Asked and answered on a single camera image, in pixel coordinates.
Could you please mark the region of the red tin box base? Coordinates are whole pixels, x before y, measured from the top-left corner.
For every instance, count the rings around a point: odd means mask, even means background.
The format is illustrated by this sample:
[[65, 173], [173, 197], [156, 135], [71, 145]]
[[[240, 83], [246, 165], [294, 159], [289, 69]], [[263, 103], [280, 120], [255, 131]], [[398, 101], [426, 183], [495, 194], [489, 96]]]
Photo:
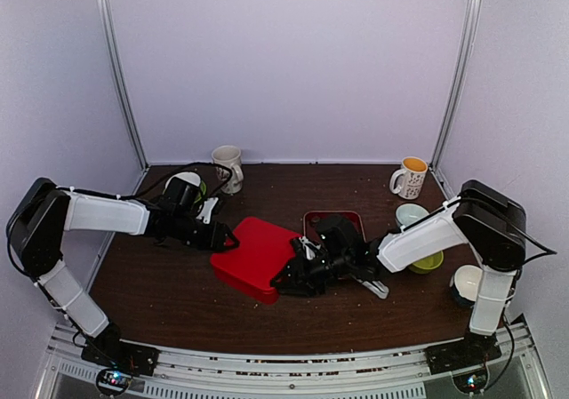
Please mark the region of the red tin box base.
[[241, 279], [222, 272], [216, 272], [215, 275], [220, 281], [263, 304], [275, 304], [279, 298], [278, 291], [267, 279]]

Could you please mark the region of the red tin lid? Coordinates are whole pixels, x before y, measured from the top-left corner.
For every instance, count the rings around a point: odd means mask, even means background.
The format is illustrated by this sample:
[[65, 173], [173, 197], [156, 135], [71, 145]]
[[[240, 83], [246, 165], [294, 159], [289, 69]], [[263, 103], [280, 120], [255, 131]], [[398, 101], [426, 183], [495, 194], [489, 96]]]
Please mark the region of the red tin lid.
[[233, 231], [240, 246], [210, 257], [214, 274], [222, 272], [241, 279], [270, 280], [294, 257], [290, 240], [299, 233], [265, 220], [247, 217]]

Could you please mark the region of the red chocolate tray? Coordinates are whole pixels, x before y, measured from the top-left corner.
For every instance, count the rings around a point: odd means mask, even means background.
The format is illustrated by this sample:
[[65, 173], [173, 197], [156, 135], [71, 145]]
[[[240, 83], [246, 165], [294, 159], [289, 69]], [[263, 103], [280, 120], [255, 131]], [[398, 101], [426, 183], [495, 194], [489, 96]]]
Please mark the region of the red chocolate tray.
[[[317, 223], [311, 222], [313, 216], [319, 216], [320, 220]], [[302, 226], [304, 236], [326, 247], [341, 242], [341, 239], [336, 238], [338, 231], [346, 232], [349, 238], [355, 235], [365, 241], [363, 222], [355, 211], [308, 211], [303, 216]]]

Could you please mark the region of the metal serving tongs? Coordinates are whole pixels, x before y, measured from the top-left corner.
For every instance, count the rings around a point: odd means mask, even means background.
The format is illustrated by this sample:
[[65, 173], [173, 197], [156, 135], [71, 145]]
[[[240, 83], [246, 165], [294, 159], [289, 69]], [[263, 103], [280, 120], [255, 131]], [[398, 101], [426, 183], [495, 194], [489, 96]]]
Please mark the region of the metal serving tongs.
[[386, 299], [389, 296], [389, 287], [381, 281], [358, 280], [358, 282], [379, 299]]

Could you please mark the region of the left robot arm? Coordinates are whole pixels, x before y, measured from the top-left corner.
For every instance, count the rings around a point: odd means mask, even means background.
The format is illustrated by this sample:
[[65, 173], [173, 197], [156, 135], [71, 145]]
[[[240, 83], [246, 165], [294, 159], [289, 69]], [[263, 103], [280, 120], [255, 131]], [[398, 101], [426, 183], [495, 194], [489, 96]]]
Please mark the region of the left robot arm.
[[218, 197], [203, 196], [201, 179], [192, 172], [172, 176], [162, 193], [149, 199], [65, 188], [40, 177], [7, 223], [8, 253], [56, 310], [94, 340], [94, 354], [118, 367], [127, 360], [127, 346], [107, 332], [109, 317], [70, 260], [70, 253], [81, 247], [68, 240], [122, 234], [158, 242], [174, 239], [201, 251], [231, 251], [239, 240], [228, 225], [214, 220], [219, 204]]

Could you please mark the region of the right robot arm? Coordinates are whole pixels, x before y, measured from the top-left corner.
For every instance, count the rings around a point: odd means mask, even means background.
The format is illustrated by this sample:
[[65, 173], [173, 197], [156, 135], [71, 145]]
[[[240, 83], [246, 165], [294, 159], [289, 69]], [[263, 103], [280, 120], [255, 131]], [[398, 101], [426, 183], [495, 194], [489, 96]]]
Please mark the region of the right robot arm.
[[526, 257], [526, 210], [519, 202], [478, 180], [433, 212], [384, 235], [366, 240], [343, 215], [319, 220], [317, 240], [306, 236], [289, 242], [292, 256], [273, 275], [272, 287], [284, 295], [312, 297], [328, 284], [352, 278], [380, 297], [387, 297], [387, 276], [442, 253], [458, 257], [456, 268], [479, 267], [478, 287], [467, 325], [469, 335], [456, 345], [456, 357], [474, 364], [490, 349], [489, 337], [501, 316]]

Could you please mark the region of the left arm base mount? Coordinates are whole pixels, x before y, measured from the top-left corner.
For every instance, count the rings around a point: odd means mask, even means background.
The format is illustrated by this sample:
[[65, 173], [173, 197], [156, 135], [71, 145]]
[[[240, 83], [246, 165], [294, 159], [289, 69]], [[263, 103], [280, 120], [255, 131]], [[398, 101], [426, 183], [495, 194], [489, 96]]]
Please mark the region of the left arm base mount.
[[102, 344], [88, 344], [81, 352], [81, 358], [90, 363], [118, 369], [135, 376], [152, 376], [159, 357], [154, 347], [119, 341], [104, 347]]

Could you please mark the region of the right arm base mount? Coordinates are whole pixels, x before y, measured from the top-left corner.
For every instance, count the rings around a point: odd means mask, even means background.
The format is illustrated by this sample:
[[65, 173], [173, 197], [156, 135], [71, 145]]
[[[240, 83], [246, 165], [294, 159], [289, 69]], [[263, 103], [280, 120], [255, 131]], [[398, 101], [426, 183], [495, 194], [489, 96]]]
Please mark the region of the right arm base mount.
[[498, 346], [469, 346], [461, 340], [427, 347], [424, 353], [432, 375], [478, 366], [502, 356]]

